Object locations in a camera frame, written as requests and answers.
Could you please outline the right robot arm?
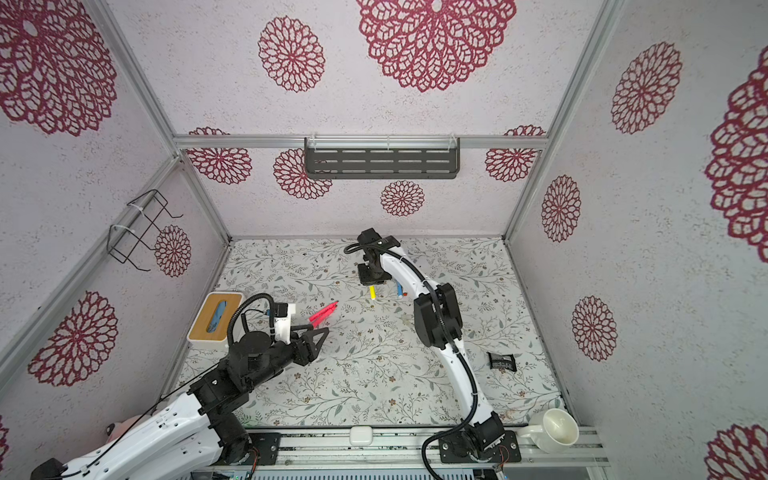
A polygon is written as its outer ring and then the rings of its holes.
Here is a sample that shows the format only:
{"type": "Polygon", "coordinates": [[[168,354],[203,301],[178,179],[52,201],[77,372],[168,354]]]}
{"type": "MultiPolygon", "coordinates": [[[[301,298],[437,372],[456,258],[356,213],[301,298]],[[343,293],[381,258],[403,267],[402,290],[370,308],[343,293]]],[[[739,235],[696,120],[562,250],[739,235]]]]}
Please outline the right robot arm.
{"type": "Polygon", "coordinates": [[[383,237],[373,228],[361,232],[357,242],[344,249],[346,254],[356,251],[363,253],[363,262],[358,265],[362,285],[393,280],[412,300],[416,334],[442,362],[459,401],[462,420],[451,432],[461,434],[475,457],[498,445],[505,436],[504,425],[470,366],[455,289],[422,273],[396,238],[383,237]]]}

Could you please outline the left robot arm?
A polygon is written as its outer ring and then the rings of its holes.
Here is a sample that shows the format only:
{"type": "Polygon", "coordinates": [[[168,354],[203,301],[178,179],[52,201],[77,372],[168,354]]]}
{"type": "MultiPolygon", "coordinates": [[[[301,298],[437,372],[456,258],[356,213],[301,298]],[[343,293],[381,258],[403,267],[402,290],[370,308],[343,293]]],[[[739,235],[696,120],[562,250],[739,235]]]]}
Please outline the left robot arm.
{"type": "Polygon", "coordinates": [[[250,331],[230,341],[227,354],[187,392],[130,423],[117,439],[81,457],[51,458],[33,479],[180,479],[214,465],[238,463],[253,451],[250,434],[235,412],[259,385],[319,356],[328,328],[290,331],[288,341],[250,331]]]}

